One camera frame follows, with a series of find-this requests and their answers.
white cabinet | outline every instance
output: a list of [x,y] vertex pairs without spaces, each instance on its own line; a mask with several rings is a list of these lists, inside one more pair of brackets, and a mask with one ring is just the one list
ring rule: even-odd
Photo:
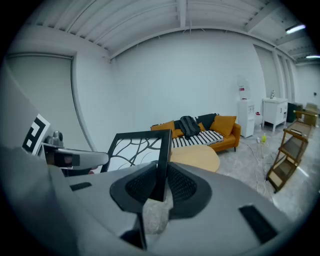
[[254,134],[255,129],[255,104],[252,100],[243,99],[238,102],[239,119],[241,125],[241,135],[249,137]]
[[277,125],[286,124],[287,112],[288,100],[286,98],[264,98],[262,127],[265,126],[265,122],[271,123],[273,124],[272,131],[274,132]]

ceiling light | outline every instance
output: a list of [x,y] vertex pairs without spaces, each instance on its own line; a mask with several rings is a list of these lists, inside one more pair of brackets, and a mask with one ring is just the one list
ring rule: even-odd
[[288,29],[285,30],[285,32],[287,34],[291,34],[291,33],[294,33],[296,31],[299,31],[299,30],[303,30],[306,28],[306,25],[296,25],[296,26],[292,26],[292,27],[289,27]]
[[318,59],[318,58],[320,58],[320,55],[309,55],[306,58],[307,59]]

yellow-green bottle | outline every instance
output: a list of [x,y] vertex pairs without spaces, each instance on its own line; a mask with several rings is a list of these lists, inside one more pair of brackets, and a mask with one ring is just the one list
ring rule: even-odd
[[267,136],[266,134],[264,133],[263,136],[262,136],[262,143],[266,143],[267,142]]

sofa armrest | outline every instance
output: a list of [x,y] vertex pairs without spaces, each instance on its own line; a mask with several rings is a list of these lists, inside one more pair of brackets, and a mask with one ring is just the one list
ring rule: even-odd
[[234,143],[234,147],[238,147],[239,145],[239,141],[240,141],[240,134],[241,134],[241,125],[235,123],[233,125],[232,131],[231,133],[234,135],[235,137],[235,143]]

wooden shelf cart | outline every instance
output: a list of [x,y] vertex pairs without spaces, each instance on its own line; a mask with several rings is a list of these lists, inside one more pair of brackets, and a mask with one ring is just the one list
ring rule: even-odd
[[[298,115],[314,116],[304,111],[294,111]],[[296,120],[288,127],[284,128],[284,134],[279,147],[279,152],[274,160],[273,165],[266,175],[266,179],[271,183],[275,189],[275,193],[278,192],[295,172],[296,168],[301,162],[307,146],[310,131],[312,126],[301,121]],[[286,135],[292,135],[285,142]]]

